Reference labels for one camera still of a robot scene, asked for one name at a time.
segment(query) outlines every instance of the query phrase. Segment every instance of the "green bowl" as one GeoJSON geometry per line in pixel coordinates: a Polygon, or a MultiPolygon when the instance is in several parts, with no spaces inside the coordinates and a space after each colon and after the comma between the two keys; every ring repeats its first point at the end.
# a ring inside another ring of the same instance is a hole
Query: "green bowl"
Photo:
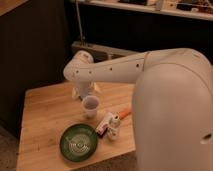
{"type": "Polygon", "coordinates": [[[61,136],[60,150],[66,159],[80,162],[95,152],[97,144],[97,134],[91,126],[75,124],[66,129],[61,136]]]}

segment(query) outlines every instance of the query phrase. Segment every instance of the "small white cup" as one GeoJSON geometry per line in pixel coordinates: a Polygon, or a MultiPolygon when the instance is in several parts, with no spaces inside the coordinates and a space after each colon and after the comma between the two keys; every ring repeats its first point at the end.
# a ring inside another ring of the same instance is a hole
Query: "small white cup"
{"type": "Polygon", "coordinates": [[[88,95],[82,101],[84,114],[87,118],[96,116],[99,106],[99,98],[97,96],[88,95]]]}

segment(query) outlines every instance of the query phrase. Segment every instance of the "wooden tabletop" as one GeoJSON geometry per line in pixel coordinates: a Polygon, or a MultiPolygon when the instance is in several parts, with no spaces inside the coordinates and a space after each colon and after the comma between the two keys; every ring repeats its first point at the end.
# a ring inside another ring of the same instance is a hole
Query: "wooden tabletop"
{"type": "Polygon", "coordinates": [[[0,0],[0,16],[22,5],[28,0],[0,0]]]}
{"type": "Polygon", "coordinates": [[[86,119],[80,100],[72,100],[69,82],[26,92],[17,171],[70,171],[135,150],[131,115],[121,122],[119,138],[105,135],[95,153],[79,163],[63,158],[59,149],[62,133],[71,125],[86,123],[96,128],[106,111],[118,112],[131,106],[133,85],[98,83],[100,107],[95,118],[86,119]]]}

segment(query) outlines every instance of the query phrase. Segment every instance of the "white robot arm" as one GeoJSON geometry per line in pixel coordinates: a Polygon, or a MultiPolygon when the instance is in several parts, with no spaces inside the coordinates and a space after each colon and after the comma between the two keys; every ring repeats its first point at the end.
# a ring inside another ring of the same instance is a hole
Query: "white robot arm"
{"type": "Polygon", "coordinates": [[[64,76],[82,98],[90,82],[135,83],[139,171],[213,171],[213,70],[201,53],[159,50],[94,64],[80,51],[64,76]]]}

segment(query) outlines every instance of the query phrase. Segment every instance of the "orange object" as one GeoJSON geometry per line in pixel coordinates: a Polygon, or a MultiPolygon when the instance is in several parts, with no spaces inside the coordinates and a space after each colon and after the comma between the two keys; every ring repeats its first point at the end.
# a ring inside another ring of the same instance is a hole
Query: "orange object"
{"type": "Polygon", "coordinates": [[[125,108],[124,110],[118,112],[118,116],[119,118],[122,120],[123,118],[125,118],[127,115],[129,115],[132,112],[132,108],[125,108]]]}

